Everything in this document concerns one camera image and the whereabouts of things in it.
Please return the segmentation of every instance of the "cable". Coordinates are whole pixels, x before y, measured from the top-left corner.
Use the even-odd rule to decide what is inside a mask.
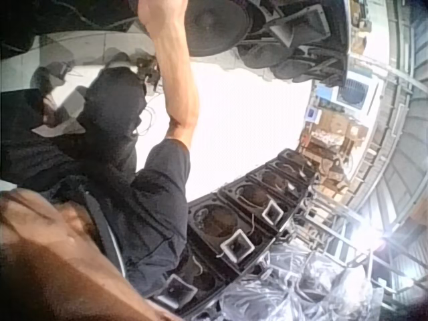
[[[138,129],[137,129],[137,133],[138,133],[138,135],[139,135],[139,137],[141,137],[141,136],[146,136],[147,135],[147,133],[148,133],[148,130],[150,129],[150,128],[152,128],[152,126],[153,126],[153,124],[154,124],[154,122],[153,122],[153,114],[152,114],[152,112],[150,111],[150,109],[148,109],[147,107],[143,110],[143,112],[144,111],[147,111],[149,114],[150,114],[150,122],[149,122],[149,124],[148,124],[148,126],[147,126],[147,128],[146,129],[144,129],[141,133],[139,133],[138,132]]]
[[[138,135],[141,137],[141,136],[146,136],[147,135],[147,133],[148,133],[148,131],[150,130],[150,128],[152,128],[152,126],[154,125],[154,123],[155,123],[155,120],[156,120],[156,118],[155,118],[155,116],[156,116],[156,112],[154,111],[154,109],[152,108],[152,107],[150,107],[149,106],[149,104],[155,99],[155,98],[158,98],[159,96],[163,96],[164,94],[157,94],[156,96],[153,96],[152,97],[152,99],[150,99],[148,102],[147,102],[147,104],[146,104],[146,108],[144,109],[144,110],[146,110],[149,114],[150,114],[150,123],[149,123],[149,125],[147,126],[147,128],[146,129],[144,129],[141,133],[139,133],[138,132],[138,130],[137,130],[137,132],[138,132]]]
[[[251,232],[249,232],[249,234],[248,234],[248,236],[250,236],[253,232],[254,232],[254,229],[255,229],[255,223],[254,223],[254,213],[252,213],[252,218],[251,218],[251,224],[252,224],[252,228],[251,228]]]
[[[80,20],[87,23],[88,25],[91,25],[92,27],[94,27],[96,29],[111,29],[113,27],[116,27],[117,25],[123,25],[125,23],[137,20],[136,17],[132,17],[132,18],[127,18],[127,19],[124,19],[121,21],[111,23],[110,25],[102,26],[102,25],[98,25],[98,24],[90,21],[88,18],[86,18],[84,15],[82,15],[75,7],[73,7],[72,5],[69,5],[68,3],[64,3],[64,2],[58,1],[58,0],[51,0],[51,1],[52,1],[52,3],[54,3],[56,5],[62,5],[63,7],[67,7],[68,9],[72,10],[76,15],[79,16]]]

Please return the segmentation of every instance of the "man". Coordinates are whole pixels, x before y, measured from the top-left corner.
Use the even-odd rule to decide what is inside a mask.
[[[77,318],[82,303],[88,313],[83,316],[96,312],[121,320],[117,316],[130,311],[123,302],[136,311],[147,307],[118,271],[148,297],[177,266],[186,244],[185,183],[199,115],[186,7],[187,0],[138,3],[138,17],[156,49],[171,121],[165,139],[136,174],[134,131],[146,102],[123,55],[88,89],[78,118],[85,134],[41,137],[31,129],[43,122],[43,98],[31,90],[2,94],[1,178],[39,194],[20,189],[1,198],[1,279],[31,311],[48,311],[52,320]],[[38,320],[49,320],[46,315]],[[127,314],[129,320],[155,320],[155,314],[131,318],[136,315]]]

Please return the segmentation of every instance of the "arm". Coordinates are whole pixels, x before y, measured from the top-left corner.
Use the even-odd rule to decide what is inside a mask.
[[[132,288],[95,243],[41,195],[0,196],[1,281],[38,320],[178,320]]]
[[[184,26],[187,0],[140,0],[138,16],[156,50],[171,119],[167,138],[190,148],[199,116],[199,97],[193,79]]]

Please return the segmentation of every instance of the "loudspeaker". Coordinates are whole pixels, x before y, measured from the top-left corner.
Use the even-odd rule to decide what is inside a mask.
[[[238,54],[242,62],[253,69],[261,69],[279,64],[292,56],[294,50],[280,43],[258,43],[238,45]]]
[[[293,206],[297,206],[306,196],[305,186],[291,182],[267,166],[248,173],[247,178]]]
[[[221,261],[237,274],[247,273],[274,239],[218,194],[210,194],[189,205],[189,239],[208,245],[205,255]]]
[[[300,207],[316,169],[297,152],[277,158],[189,203],[187,246],[176,269],[152,297],[186,320],[220,314],[225,287],[247,274],[270,273],[269,247],[284,242],[292,221],[304,224]]]
[[[297,165],[291,161],[271,160],[266,163],[268,168],[271,168],[277,174],[289,179],[293,184],[308,188],[316,178],[316,173],[305,166]]]
[[[286,148],[278,154],[278,160],[286,163],[293,162],[299,166],[304,167],[305,169],[310,169],[313,173],[317,171],[317,168],[312,164],[309,159],[307,159],[302,154],[296,152],[295,150]]]
[[[281,80],[293,79],[300,77],[308,72],[316,64],[301,59],[288,59],[282,63],[270,68],[274,76]]]
[[[190,55],[205,57],[235,47],[248,33],[246,2],[189,0],[185,27]]]
[[[179,265],[152,300],[183,318],[200,313],[215,301],[237,274],[227,267],[212,265],[213,261],[203,253],[188,242]]]
[[[296,204],[264,187],[243,177],[224,186],[219,194],[248,219],[254,220],[272,237],[276,237],[286,230]]]
[[[330,27],[320,4],[272,20],[265,27],[287,47],[298,47],[330,37]]]

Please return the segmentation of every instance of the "plastic sheet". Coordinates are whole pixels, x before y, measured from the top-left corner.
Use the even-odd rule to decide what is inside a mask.
[[[311,302],[319,302],[330,293],[334,279],[342,271],[343,267],[328,257],[312,252],[305,263],[298,282],[298,290],[303,292]]]
[[[289,245],[271,248],[270,276],[231,284],[220,300],[233,321],[377,321],[383,289],[362,266],[343,269],[320,253]]]

